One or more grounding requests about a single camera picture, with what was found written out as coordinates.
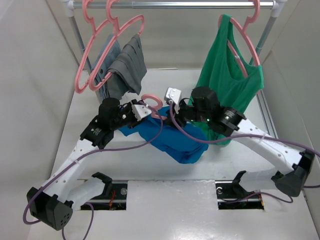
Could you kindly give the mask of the blue t shirt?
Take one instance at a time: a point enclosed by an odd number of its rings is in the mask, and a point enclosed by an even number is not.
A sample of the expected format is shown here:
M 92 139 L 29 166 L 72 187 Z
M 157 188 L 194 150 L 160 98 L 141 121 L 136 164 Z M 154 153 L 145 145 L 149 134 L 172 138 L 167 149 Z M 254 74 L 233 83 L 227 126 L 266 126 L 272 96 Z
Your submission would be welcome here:
M 126 137 L 138 133 L 145 141 L 150 141 L 159 132 L 161 121 L 149 116 L 134 128 L 122 127 L 119 131 Z M 207 143 L 194 141 L 178 129 L 164 124 L 160 135 L 151 142 L 158 150 L 167 153 L 180 164 L 194 164 L 208 150 Z

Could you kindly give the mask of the green tank top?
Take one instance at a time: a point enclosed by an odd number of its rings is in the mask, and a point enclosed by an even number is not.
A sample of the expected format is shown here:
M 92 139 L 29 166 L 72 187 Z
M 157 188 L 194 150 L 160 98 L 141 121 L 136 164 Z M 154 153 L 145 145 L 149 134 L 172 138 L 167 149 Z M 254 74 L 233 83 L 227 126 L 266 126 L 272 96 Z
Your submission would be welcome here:
M 196 87 L 214 90 L 222 106 L 232 107 L 244 113 L 256 93 L 264 87 L 262 66 L 248 64 L 243 58 L 234 38 L 231 16 L 222 15 L 215 40 L 207 54 Z M 227 45 L 230 42 L 246 72 L 245 77 L 234 54 Z

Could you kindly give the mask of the pink hanger with green shirt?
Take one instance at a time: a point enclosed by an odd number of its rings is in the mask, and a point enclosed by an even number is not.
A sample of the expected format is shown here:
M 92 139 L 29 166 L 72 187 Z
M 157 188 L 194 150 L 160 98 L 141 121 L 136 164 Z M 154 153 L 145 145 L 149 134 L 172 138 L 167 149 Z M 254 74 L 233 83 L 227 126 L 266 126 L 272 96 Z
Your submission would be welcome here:
M 261 81 L 263 79 L 260 59 L 247 34 L 249 24 L 254 23 L 260 14 L 261 2 L 254 0 L 253 4 L 254 14 L 246 18 L 244 25 L 240 25 L 234 17 L 227 14 L 220 15 L 218 19 L 218 32 L 203 69 L 208 70 L 219 80 L 225 78 L 236 83 L 246 83 L 250 80 Z M 239 31 L 248 46 L 254 65 L 249 65 L 240 53 L 234 37 L 234 28 Z

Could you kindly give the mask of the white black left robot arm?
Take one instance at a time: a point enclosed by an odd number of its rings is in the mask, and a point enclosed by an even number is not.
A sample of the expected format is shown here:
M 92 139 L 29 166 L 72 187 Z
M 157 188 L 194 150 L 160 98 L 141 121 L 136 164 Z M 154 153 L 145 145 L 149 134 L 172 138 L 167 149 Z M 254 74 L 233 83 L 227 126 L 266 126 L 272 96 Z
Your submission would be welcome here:
M 112 180 L 103 173 L 76 185 L 89 165 L 89 155 L 102 151 L 122 127 L 134 128 L 152 113 L 143 101 L 131 100 L 123 105 L 115 98 L 106 98 L 98 114 L 80 134 L 75 147 L 60 168 L 40 188 L 32 187 L 26 194 L 26 212 L 56 231 L 62 230 L 74 211 L 88 200 L 111 194 Z

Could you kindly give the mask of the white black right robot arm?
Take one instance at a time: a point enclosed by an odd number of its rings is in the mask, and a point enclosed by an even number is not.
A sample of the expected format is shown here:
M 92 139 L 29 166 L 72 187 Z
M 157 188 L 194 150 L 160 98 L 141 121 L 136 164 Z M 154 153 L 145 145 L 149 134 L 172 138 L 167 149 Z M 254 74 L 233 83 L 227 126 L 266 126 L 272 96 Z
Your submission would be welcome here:
M 223 135 L 223 141 L 235 140 L 272 164 L 267 170 L 240 171 L 231 184 L 235 196 L 267 189 L 277 189 L 289 197 L 299 196 L 312 170 L 315 150 L 271 137 L 242 112 L 222 106 L 209 87 L 194 88 L 191 105 L 184 102 L 181 90 L 172 87 L 166 90 L 164 100 L 169 105 L 168 120 L 183 134 L 186 123 L 204 123 Z

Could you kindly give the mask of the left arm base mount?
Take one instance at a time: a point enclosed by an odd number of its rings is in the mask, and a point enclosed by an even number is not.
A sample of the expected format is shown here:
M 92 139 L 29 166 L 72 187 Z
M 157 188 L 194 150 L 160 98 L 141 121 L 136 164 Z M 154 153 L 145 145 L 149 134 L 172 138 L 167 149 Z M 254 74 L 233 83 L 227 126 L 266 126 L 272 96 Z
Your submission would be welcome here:
M 124 211 L 127 208 L 128 182 L 116 180 L 111 190 L 90 199 L 88 202 L 96 211 Z

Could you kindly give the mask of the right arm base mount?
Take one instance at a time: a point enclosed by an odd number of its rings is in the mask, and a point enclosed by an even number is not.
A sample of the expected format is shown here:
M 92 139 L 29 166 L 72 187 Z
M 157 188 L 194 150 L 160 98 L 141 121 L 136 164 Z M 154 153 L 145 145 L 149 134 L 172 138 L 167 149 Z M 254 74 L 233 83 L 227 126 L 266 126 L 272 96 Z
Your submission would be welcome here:
M 264 210 L 261 195 L 244 199 L 253 192 L 247 192 L 231 180 L 217 180 L 215 188 L 219 210 Z

